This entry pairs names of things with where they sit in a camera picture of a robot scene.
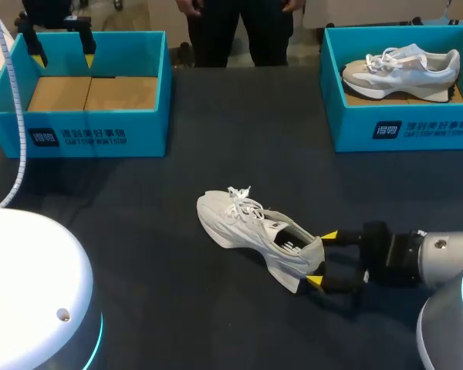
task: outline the person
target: person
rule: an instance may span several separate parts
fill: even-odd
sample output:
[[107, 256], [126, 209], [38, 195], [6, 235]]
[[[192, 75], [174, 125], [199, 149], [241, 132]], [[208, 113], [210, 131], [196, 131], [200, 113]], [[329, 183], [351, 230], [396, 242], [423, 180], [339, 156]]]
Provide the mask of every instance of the person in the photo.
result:
[[196, 67], [226, 67], [238, 17], [256, 66], [286, 66], [292, 13], [306, 0], [176, 0], [187, 16]]

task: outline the teal box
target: teal box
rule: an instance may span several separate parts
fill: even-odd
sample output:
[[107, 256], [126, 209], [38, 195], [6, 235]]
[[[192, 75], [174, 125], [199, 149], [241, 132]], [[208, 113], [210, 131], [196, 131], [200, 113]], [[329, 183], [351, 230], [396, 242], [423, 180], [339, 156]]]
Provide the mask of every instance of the teal box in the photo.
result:
[[427, 52], [461, 55], [463, 25], [326, 29], [320, 86], [336, 152], [463, 149], [463, 103], [349, 106], [340, 70], [366, 54], [417, 44]]
[[[25, 111], [28, 157], [164, 156], [172, 77], [164, 32], [93, 32], [96, 54], [90, 69], [77, 32], [39, 33], [38, 37], [48, 58], [45, 69], [28, 55], [22, 35], [11, 51]], [[26, 112], [41, 76], [157, 77], [155, 106]], [[38, 141], [38, 134], [47, 135], [47, 140]], [[5, 67], [0, 72], [0, 145], [7, 157], [19, 157], [17, 119]]]

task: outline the black table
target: black table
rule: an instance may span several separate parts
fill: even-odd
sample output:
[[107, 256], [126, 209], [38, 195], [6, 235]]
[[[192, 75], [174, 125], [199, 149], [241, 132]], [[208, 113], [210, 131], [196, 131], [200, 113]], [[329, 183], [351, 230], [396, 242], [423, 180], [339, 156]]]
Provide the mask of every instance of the black table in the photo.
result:
[[[420, 368], [428, 292], [370, 285], [358, 315], [344, 297], [293, 296], [255, 254], [216, 245], [195, 203], [252, 185], [313, 234], [463, 230], [463, 151], [335, 154], [315, 68], [175, 70], [170, 125], [163, 159], [30, 160], [11, 205], [86, 249], [110, 369]], [[0, 149], [0, 200], [16, 166]], [[333, 266], [353, 253], [331, 252]]]

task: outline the black pants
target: black pants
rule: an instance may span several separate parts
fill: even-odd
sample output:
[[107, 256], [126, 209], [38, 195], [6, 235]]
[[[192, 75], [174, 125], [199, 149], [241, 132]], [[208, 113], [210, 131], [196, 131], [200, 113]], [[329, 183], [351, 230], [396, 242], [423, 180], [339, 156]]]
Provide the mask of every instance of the black pants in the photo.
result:
[[285, 66], [293, 16], [284, 0], [204, 0], [201, 17], [188, 17], [196, 67], [226, 67], [241, 15], [256, 66]]

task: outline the shoe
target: shoe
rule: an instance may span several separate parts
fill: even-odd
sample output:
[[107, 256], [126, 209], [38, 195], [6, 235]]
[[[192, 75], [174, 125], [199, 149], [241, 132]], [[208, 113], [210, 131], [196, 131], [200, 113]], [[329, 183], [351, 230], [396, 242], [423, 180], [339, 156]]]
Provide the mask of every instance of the shoe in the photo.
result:
[[432, 54], [412, 44], [386, 49], [382, 55], [367, 54], [365, 61], [347, 64], [342, 78], [351, 89], [371, 99], [401, 91], [423, 100], [447, 102], [459, 71], [457, 50]]
[[324, 261], [323, 242], [284, 214], [248, 199], [249, 190], [207, 191], [198, 199], [199, 220], [223, 248], [247, 247], [262, 254], [272, 276], [296, 293], [300, 280]]

